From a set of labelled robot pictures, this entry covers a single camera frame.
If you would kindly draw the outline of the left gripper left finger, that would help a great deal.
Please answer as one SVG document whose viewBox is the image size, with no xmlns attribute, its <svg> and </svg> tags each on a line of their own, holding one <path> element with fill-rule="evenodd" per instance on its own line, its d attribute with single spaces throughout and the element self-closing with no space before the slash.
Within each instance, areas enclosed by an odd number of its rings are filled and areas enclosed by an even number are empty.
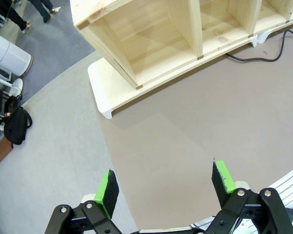
<svg viewBox="0 0 293 234">
<path fill-rule="evenodd" d="M 72 208 L 67 204 L 55 207 L 46 227 L 46 234 L 120 234 L 112 221 L 119 195 L 119 186 L 113 170 L 104 173 L 93 198 Z"/>
</svg>

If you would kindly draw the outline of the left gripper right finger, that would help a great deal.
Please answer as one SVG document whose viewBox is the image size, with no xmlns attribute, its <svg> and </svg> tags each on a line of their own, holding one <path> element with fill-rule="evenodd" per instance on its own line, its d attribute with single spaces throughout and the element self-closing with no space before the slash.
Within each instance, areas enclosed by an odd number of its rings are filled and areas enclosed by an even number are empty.
<svg viewBox="0 0 293 234">
<path fill-rule="evenodd" d="M 275 188 L 259 193 L 235 185 L 224 161 L 214 161 L 211 176 L 221 210 L 206 229 L 206 234 L 231 234 L 249 219 L 259 234 L 293 234 L 289 216 Z"/>
</svg>

